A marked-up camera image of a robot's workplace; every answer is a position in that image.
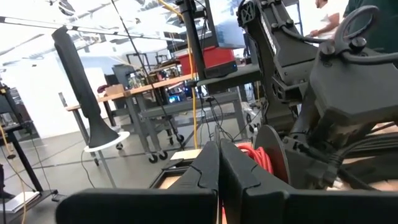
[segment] computer screen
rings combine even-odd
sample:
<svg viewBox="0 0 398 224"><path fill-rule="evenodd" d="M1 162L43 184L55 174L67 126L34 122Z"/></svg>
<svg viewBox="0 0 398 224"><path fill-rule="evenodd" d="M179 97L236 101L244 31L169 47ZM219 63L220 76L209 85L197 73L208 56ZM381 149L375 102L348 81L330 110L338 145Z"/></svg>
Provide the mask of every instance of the computer screen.
<svg viewBox="0 0 398 224"><path fill-rule="evenodd" d="M241 0L205 0L209 25L219 47L245 48L243 29L238 26L236 12Z"/></svg>

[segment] person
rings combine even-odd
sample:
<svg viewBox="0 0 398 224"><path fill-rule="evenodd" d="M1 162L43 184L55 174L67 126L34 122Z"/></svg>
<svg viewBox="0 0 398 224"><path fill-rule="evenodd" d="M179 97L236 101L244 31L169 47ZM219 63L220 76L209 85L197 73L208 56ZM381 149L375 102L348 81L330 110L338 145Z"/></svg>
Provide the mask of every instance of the person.
<svg viewBox="0 0 398 224"><path fill-rule="evenodd" d="M379 53L398 52L398 1L397 0L349 0L343 17L362 6L379 8L379 18L372 28L363 34L367 47ZM360 30L370 20L370 16L357 17L350 25L348 33Z"/></svg>
<svg viewBox="0 0 398 224"><path fill-rule="evenodd" d="M320 9L320 28L311 31L310 37L331 39L340 24L341 12L338 0L315 0L317 9Z"/></svg>

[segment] white round base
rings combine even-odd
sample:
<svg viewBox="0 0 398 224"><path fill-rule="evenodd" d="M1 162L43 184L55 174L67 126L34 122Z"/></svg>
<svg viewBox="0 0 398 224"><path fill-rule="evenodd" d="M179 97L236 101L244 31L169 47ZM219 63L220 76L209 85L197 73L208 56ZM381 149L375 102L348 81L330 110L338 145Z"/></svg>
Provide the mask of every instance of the white round base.
<svg viewBox="0 0 398 224"><path fill-rule="evenodd" d="M108 142L108 143L106 143L106 144L104 144L104 145L102 145L102 146L98 146L98 147L94 147L94 148L90 148L90 147L86 146L86 147L84 148L84 151L85 151L85 152L96 152L96 151L100 151L100 150L103 150L103 149L106 149L106 148L109 148L109 147L111 147L111 146L116 145L117 143L119 143L119 142L125 140L125 139L126 139L127 137L129 137L129 136L130 136L130 132L129 132L129 131L121 131L121 132L119 132L119 137L118 137L117 139L115 139L115 140L113 140L113 141L111 141L111 142Z"/></svg>

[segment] green shirt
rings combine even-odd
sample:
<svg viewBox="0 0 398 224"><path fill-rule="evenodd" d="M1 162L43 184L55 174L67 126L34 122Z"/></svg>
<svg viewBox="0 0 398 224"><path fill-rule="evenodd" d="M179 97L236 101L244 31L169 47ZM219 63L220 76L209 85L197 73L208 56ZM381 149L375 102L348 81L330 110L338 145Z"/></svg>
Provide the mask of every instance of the green shirt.
<svg viewBox="0 0 398 224"><path fill-rule="evenodd" d="M398 52L398 0L349 0L344 17L361 6L377 6L380 10L378 21L363 35L367 47L380 53ZM370 16L358 17L349 32L360 30L369 20Z"/></svg>

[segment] orange extension cord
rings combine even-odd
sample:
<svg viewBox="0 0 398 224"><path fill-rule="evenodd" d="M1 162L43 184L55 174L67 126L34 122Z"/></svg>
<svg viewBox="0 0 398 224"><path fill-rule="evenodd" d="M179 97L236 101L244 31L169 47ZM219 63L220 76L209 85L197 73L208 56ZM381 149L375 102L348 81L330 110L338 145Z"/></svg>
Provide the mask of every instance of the orange extension cord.
<svg viewBox="0 0 398 224"><path fill-rule="evenodd" d="M251 146L238 146L238 149L245 152L250 158L252 158L255 162L257 162L263 169L268 171L270 174L274 174L274 170L272 168L271 160L269 156L266 154L262 147L258 147L254 149ZM226 224L225 210L223 208L223 224Z"/></svg>

